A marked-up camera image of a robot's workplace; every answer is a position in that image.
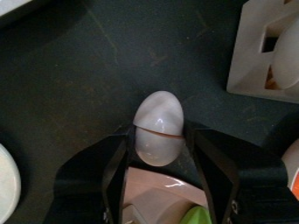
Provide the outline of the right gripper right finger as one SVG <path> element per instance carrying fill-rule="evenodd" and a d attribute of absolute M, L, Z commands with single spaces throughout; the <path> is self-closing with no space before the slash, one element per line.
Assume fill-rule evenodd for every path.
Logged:
<path fill-rule="evenodd" d="M 182 134 L 212 224 L 299 224 L 299 200 L 281 159 L 194 122 L 184 122 Z"/>

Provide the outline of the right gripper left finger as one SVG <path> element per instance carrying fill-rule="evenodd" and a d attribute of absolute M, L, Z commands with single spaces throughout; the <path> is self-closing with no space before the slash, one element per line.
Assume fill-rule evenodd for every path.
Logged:
<path fill-rule="evenodd" d="M 44 224 L 121 224 L 133 140 L 133 127 L 121 127 L 60 167 Z"/>

